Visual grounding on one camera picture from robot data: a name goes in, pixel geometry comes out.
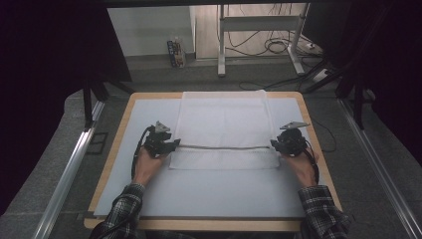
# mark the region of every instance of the metal rail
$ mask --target metal rail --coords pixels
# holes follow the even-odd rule
[[[104,108],[104,103],[97,102],[93,109],[93,124],[88,131],[84,131],[75,146],[75,149],[69,159],[68,165],[60,178],[59,183],[51,197],[49,204],[41,218],[37,229],[33,235],[33,239],[49,238],[50,233],[56,223],[57,217],[59,216],[62,206],[65,203],[66,197],[68,196],[69,190],[71,189],[72,183],[75,179],[75,175],[81,165],[81,161],[87,151],[90,140],[96,130],[98,119]]]
[[[397,186],[394,184],[394,181],[391,179],[388,171],[384,167],[381,159],[376,153],[372,143],[369,138],[366,136],[364,130],[361,130],[357,123],[354,121],[352,116],[352,109],[349,103],[346,100],[338,100],[340,107],[347,118],[348,123],[350,124],[351,129],[353,130],[354,135],[357,138],[360,146],[362,147],[366,157],[369,160],[369,163],[372,166],[376,176],[378,177],[379,182],[381,183],[385,194],[387,194],[388,199],[390,200],[394,210],[396,211],[398,217],[403,223],[404,229],[406,229],[411,239],[420,239],[422,238],[421,228],[409,208],[406,200],[404,199],[401,192],[398,190]]]

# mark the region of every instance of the wooden table edge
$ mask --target wooden table edge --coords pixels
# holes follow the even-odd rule
[[[111,145],[107,160],[105,162],[105,167],[103,169],[102,175],[100,177],[99,183],[97,185],[96,191],[94,193],[93,199],[89,207],[89,213],[93,213],[99,203],[100,197],[103,193],[103,190],[106,187],[108,181],[109,172],[114,165],[114,161],[120,147],[124,131],[128,124],[128,119],[130,118],[131,111],[133,109],[134,103],[136,100],[141,99],[181,99],[183,93],[134,93],[130,96],[130,99],[127,103],[127,106],[124,110],[123,117],[121,118],[120,124],[118,126],[117,133]],[[301,110],[302,117],[305,122],[311,123],[311,117],[308,112],[305,100],[301,93],[297,92],[270,92],[267,93],[268,98],[295,98],[298,102],[299,108]],[[317,135],[315,129],[312,125],[307,127],[308,135],[310,137],[311,144],[316,153],[319,154],[319,171],[322,177],[325,180],[325,184],[328,186],[332,199],[334,200],[335,205],[341,210],[341,205],[338,200],[337,193],[335,191],[334,185],[332,183],[331,176],[327,169],[325,159],[323,157],[320,145],[317,140]],[[85,218],[84,225],[87,228],[94,228],[97,224],[104,221],[103,219],[95,218]],[[142,223],[139,223],[139,229],[147,230],[211,230],[211,231],[298,231],[300,222],[298,220],[180,220],[180,219],[154,219],[154,220],[142,220]]]

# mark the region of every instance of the white wall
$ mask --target white wall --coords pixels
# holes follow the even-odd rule
[[[108,14],[126,57],[168,54],[166,43],[176,36],[186,53],[194,52],[194,12],[188,6],[111,8]]]

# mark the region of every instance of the black device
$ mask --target black device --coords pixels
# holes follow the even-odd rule
[[[149,131],[149,135],[146,137],[145,143],[143,143],[143,138],[146,133]],[[131,176],[134,177],[134,169],[139,155],[140,148],[142,146],[149,152],[152,157],[156,157],[160,154],[170,153],[176,150],[176,147],[180,144],[180,139],[176,139],[173,142],[165,142],[171,138],[171,133],[169,132],[170,128],[158,121],[155,125],[151,125],[145,129],[140,141],[137,144],[136,150],[133,155],[132,170]]]
[[[319,169],[317,167],[316,159],[307,151],[308,142],[299,130],[299,127],[308,125],[308,123],[292,121],[282,126],[280,129],[284,129],[284,131],[277,136],[277,140],[271,140],[271,145],[276,149],[276,151],[282,154],[292,156],[298,156],[302,152],[306,154],[314,168],[316,183],[319,183]]]

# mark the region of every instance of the plaid shirt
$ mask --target plaid shirt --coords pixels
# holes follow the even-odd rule
[[[299,198],[307,216],[306,221],[319,238],[347,238],[350,221],[335,207],[327,186],[302,188]]]
[[[145,187],[140,184],[130,184],[113,202],[113,207],[104,222],[96,226],[90,239],[94,238],[128,238],[136,239],[136,225],[142,205],[142,195]],[[299,197],[310,227],[323,239],[347,238],[348,217],[339,211],[332,200],[326,186],[303,188]],[[114,228],[111,233],[104,233]],[[190,236],[170,231],[154,232],[154,238],[193,239]]]

